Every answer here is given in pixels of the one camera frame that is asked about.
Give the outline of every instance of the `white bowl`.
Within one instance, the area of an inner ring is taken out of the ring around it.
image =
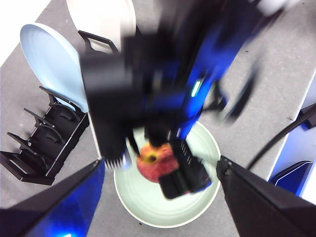
[[[75,48],[57,31],[39,23],[23,26],[20,39],[25,58],[42,85],[88,112]]]
[[[137,129],[134,134],[138,146],[142,147],[147,142],[144,130]],[[132,165],[127,170],[115,171],[114,182],[121,203],[140,222],[157,228],[179,227],[202,215],[215,199],[220,186],[216,175],[219,148],[212,134],[200,123],[193,126],[187,142],[193,155],[203,160],[212,184],[204,191],[173,200],[164,197],[159,184],[148,181],[140,174],[136,154],[128,145]]]

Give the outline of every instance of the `gray carpet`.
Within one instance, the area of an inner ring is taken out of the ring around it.
[[[157,26],[160,6],[153,0],[134,0],[140,30]],[[83,41],[77,34],[65,0],[52,0],[38,18],[67,38],[78,50]],[[241,165],[246,165],[264,144],[296,118],[302,99],[315,69],[316,61],[316,3],[301,1],[269,29],[246,45],[236,57],[223,79],[225,92],[232,101],[242,88],[251,63],[263,51],[260,82],[242,116],[232,125],[219,124],[213,114],[202,115],[200,122],[214,135],[221,153]],[[47,109],[48,97],[38,89],[39,81],[29,68],[20,45],[1,67],[1,150],[17,151],[18,144],[6,135],[13,132],[26,139],[33,131],[35,121],[23,111],[29,108],[42,115]],[[267,178],[283,141],[271,149],[254,168]],[[63,180],[97,157],[88,128],[78,145],[56,176]],[[10,207],[47,186],[22,183],[1,167],[2,208]],[[220,189],[209,209],[197,220],[179,228],[163,230],[140,225],[124,209],[115,192],[113,175],[107,173],[103,194],[95,212],[88,236],[237,236],[227,205]]]

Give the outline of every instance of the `red apple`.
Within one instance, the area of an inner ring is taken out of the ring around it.
[[[147,143],[137,156],[137,168],[146,179],[158,183],[159,177],[179,168],[179,164],[168,143],[159,148]]]

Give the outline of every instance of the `green led light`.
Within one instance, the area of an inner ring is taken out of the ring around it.
[[[201,87],[202,81],[197,80],[196,83],[193,86],[193,90],[191,92],[191,97],[195,97],[198,93],[199,88]]]

